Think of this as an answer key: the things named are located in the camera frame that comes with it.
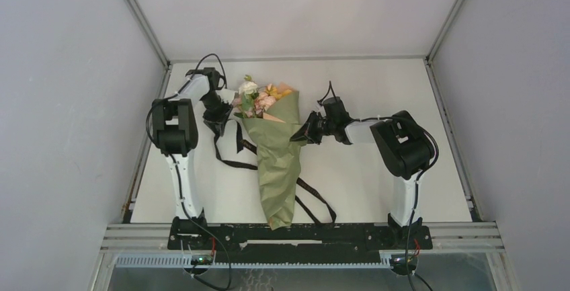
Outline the pink fake flower stem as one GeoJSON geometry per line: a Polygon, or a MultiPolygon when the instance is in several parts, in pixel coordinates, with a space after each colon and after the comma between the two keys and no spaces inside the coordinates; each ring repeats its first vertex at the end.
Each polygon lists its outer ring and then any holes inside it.
{"type": "Polygon", "coordinates": [[[233,115],[241,119],[262,118],[263,114],[272,107],[277,100],[277,98],[266,92],[244,93],[233,101],[233,115]]]}

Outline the orange wrapping paper sheet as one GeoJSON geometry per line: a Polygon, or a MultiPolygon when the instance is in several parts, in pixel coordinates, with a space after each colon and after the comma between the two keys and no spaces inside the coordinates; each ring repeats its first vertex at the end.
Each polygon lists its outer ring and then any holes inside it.
{"type": "Polygon", "coordinates": [[[304,145],[289,141],[302,127],[299,92],[295,89],[278,100],[262,118],[242,119],[242,125],[257,147],[259,194],[268,225],[272,230],[290,226],[296,180],[301,171],[300,150],[304,145]]]}

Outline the yellow fake flower stem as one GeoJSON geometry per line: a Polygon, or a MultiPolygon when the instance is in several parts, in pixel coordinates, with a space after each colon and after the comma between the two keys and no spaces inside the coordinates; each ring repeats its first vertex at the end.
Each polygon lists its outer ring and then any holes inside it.
{"type": "Polygon", "coordinates": [[[264,91],[270,97],[273,97],[276,100],[280,100],[283,97],[286,97],[287,95],[293,93],[295,89],[285,83],[279,83],[278,85],[267,85],[264,91]]]}

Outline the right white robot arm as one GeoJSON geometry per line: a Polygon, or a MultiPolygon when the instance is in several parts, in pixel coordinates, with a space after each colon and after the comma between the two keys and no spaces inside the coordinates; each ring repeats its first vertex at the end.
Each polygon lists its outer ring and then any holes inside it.
{"type": "Polygon", "coordinates": [[[439,157],[434,137],[407,110],[364,119],[352,118],[346,112],[331,116],[311,112],[290,141],[321,144],[324,136],[334,136],[346,145],[374,143],[378,147],[394,179],[389,241],[395,247],[407,247],[422,226],[423,219],[417,213],[422,177],[439,157]]]}

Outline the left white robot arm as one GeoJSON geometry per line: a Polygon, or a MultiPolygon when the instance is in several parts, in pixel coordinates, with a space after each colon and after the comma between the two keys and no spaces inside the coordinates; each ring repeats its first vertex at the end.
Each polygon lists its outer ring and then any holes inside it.
{"type": "Polygon", "coordinates": [[[145,128],[149,140],[165,156],[171,171],[175,220],[189,224],[184,240],[200,249],[208,244],[210,231],[198,196],[194,159],[199,129],[194,108],[198,103],[203,104],[203,122],[218,138],[224,134],[233,107],[220,96],[222,85],[219,83],[226,77],[214,67],[191,69],[186,76],[186,82],[173,95],[151,103],[145,128]]]}

